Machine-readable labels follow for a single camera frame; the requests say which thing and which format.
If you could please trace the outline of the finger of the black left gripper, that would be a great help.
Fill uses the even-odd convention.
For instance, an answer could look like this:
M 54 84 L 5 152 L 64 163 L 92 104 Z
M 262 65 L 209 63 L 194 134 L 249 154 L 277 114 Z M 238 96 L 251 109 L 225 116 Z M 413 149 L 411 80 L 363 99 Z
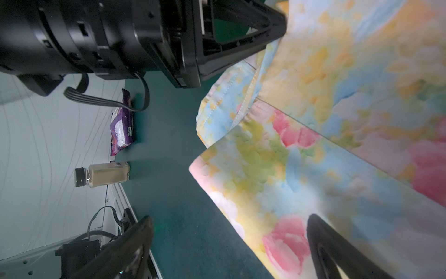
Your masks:
M 266 48 L 286 33 L 286 16 L 260 1 L 194 1 L 198 75 L 207 80 Z M 215 20 L 253 31 L 227 41 L 217 39 Z

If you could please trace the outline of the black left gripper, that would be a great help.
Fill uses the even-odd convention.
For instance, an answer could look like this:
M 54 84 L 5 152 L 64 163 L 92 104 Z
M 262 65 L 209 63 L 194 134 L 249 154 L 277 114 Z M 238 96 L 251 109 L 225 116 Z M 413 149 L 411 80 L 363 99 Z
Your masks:
M 191 10 L 189 1 L 2 1 L 1 72 L 56 84 L 161 71 L 178 88 L 200 87 Z

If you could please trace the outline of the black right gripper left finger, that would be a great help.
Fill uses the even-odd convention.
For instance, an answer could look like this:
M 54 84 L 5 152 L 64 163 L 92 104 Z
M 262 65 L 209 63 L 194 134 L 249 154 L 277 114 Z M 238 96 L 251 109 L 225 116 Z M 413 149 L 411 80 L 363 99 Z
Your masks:
M 150 279 L 149 251 L 154 237 L 150 216 L 143 217 L 118 240 L 107 245 L 72 279 Z

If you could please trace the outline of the pastel floral skirt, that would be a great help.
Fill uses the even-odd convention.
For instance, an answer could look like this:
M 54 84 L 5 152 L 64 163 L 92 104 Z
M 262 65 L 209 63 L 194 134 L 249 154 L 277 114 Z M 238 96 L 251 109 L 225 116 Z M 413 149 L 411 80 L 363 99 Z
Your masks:
M 273 1 L 280 40 L 230 67 L 190 173 L 275 279 L 313 279 L 320 216 L 396 279 L 446 276 L 446 3 Z

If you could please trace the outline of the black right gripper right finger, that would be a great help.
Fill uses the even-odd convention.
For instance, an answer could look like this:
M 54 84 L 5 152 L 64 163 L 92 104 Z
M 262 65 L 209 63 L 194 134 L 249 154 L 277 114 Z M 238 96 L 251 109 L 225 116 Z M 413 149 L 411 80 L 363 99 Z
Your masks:
M 312 214 L 307 222 L 311 258 L 319 279 L 391 279 L 327 222 Z

